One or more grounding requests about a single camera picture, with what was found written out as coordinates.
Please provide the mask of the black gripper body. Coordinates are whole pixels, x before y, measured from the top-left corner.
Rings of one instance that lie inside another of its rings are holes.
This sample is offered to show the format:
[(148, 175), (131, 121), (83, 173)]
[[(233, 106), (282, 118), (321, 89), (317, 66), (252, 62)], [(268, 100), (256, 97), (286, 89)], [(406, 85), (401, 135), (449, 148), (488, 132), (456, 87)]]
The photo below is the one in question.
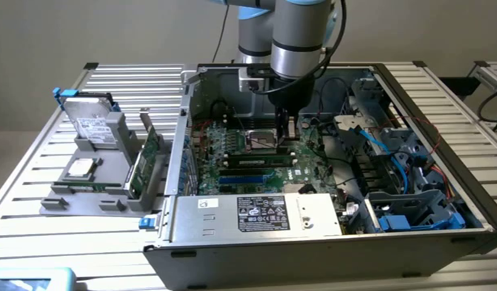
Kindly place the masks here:
[(312, 102), (316, 78), (310, 76), (296, 85), (282, 89), (290, 83), (293, 83), (292, 79), (270, 79), (269, 89), (278, 89), (278, 91), (269, 94), (269, 101), (278, 109), (301, 110)]

